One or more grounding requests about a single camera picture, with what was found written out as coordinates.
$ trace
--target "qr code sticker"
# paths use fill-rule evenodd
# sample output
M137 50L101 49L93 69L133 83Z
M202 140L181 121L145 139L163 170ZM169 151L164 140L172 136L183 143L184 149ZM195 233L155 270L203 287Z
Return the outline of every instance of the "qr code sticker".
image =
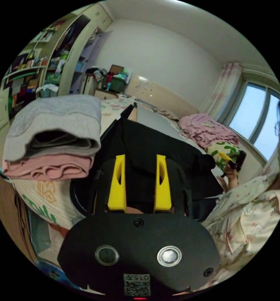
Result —
M150 296L150 276L148 274L123 274L123 277L125 296Z

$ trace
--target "window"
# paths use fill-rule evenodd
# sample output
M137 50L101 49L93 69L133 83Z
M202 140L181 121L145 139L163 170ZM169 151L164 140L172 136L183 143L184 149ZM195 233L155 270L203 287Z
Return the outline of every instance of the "window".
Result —
M245 82L241 91L236 110L225 124L251 142L269 160L278 145L275 125L279 118L280 94L268 86L252 82Z

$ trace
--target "pink blanket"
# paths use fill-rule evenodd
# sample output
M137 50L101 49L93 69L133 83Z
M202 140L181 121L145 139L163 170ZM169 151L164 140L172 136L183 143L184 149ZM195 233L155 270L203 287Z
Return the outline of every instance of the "pink blanket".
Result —
M212 142L230 142L238 145L239 137L224 125L216 122L207 114L194 114L181 118L180 128L201 148Z
M3 158L2 169L10 179L60 181L87 177L93 162L94 157L73 155L46 155L19 162Z

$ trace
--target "woman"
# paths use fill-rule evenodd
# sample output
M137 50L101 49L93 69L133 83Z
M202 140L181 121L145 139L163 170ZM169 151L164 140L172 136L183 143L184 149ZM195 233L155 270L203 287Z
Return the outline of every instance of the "woman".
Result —
M280 168L280 123L278 131ZM221 264L200 290L230 278L244 267L264 246L280 219L280 172L241 186L236 170L227 168L225 172L228 191L202 223L216 243Z

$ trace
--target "fisheye lens view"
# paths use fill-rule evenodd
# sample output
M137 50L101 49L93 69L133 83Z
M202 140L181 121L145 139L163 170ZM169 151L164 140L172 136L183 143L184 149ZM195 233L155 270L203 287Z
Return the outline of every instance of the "fisheye lens view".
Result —
M34 32L9 64L0 220L36 272L93 299L174 300L267 243L280 83L225 21L177 0L107 0Z

